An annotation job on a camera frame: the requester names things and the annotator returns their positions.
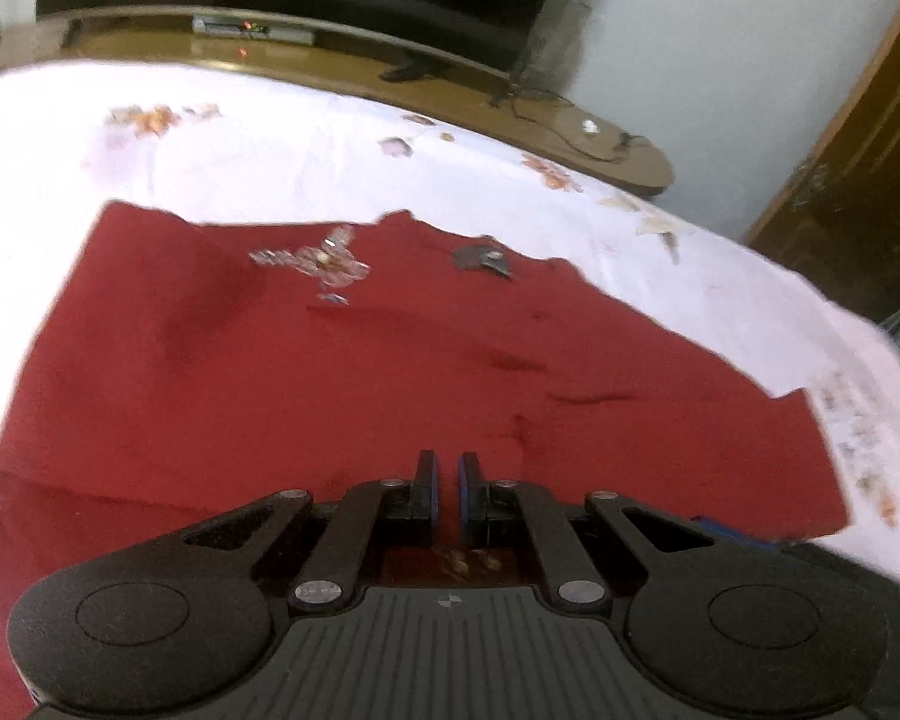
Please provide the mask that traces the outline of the red beaded sweater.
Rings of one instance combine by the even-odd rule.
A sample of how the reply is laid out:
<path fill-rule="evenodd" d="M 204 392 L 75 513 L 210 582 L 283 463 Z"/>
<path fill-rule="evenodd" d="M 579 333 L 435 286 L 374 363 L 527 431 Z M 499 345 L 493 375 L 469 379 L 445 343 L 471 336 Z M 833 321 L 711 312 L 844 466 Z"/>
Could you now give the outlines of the red beaded sweater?
<path fill-rule="evenodd" d="M 562 499 L 614 489 L 759 538 L 845 527 L 802 394 L 764 394 L 570 263 L 460 270 L 461 239 L 406 213 L 357 229 L 368 273 L 343 304 L 253 261 L 324 235 L 103 210 L 2 425 L 0 718 L 29 711 L 6 622 L 45 575 L 281 489 L 333 499 L 424 450 L 442 538 L 464 452 Z"/>

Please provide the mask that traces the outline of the brown wooden door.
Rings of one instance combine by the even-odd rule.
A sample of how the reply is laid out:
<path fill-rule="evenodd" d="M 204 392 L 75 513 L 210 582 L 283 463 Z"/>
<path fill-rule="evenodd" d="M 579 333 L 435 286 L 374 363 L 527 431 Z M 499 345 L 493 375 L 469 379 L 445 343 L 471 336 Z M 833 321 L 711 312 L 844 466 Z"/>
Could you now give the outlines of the brown wooden door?
<path fill-rule="evenodd" d="M 900 7 L 746 243 L 855 314 L 882 322 L 900 309 Z"/>

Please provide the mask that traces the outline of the wooden tv stand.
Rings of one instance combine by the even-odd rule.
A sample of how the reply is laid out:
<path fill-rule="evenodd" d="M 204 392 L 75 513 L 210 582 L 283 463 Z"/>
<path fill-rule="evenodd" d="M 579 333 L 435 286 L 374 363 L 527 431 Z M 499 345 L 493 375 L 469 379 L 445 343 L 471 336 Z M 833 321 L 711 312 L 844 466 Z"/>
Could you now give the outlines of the wooden tv stand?
<path fill-rule="evenodd" d="M 313 46 L 194 34 L 194 15 L 268 21 L 315 32 Z M 107 7 L 40 16 L 0 26 L 0 71 L 55 60 L 125 60 L 194 65 L 261 76 L 391 104 L 461 125 L 507 145 L 655 199 L 673 166 L 642 135 L 601 119 L 560 94 L 421 44 L 325 21 L 247 10 Z M 582 132 L 593 119 L 600 132 Z"/>

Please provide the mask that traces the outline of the pink floral bed sheet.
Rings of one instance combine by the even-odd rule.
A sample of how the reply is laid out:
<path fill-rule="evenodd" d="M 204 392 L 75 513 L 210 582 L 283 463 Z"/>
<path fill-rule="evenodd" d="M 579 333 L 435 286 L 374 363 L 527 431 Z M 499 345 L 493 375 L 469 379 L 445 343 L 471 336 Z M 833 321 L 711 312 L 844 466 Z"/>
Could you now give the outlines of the pink floral bed sheet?
<path fill-rule="evenodd" d="M 764 394 L 802 394 L 848 520 L 766 541 L 809 541 L 900 582 L 900 360 L 875 325 L 520 146 L 222 71 L 0 75 L 0 436 L 32 344 L 116 202 L 198 226 L 323 226 L 321 241 L 253 261 L 312 277 L 336 305 L 367 277 L 357 229 L 393 213 L 458 236 L 460 270 L 564 260 Z M 419 456 L 333 499 L 281 489 L 45 575 L 6 622 L 30 699 L 19 718 L 871 718 L 888 622 L 857 583 L 614 489 L 548 488 L 610 590 L 600 610 L 555 610 L 507 554 L 464 544 L 461 455 L 455 533 L 439 533 L 437 455 L 432 546 L 388 553 L 341 611 L 289 603 L 318 517 L 356 484 L 411 478 Z"/>

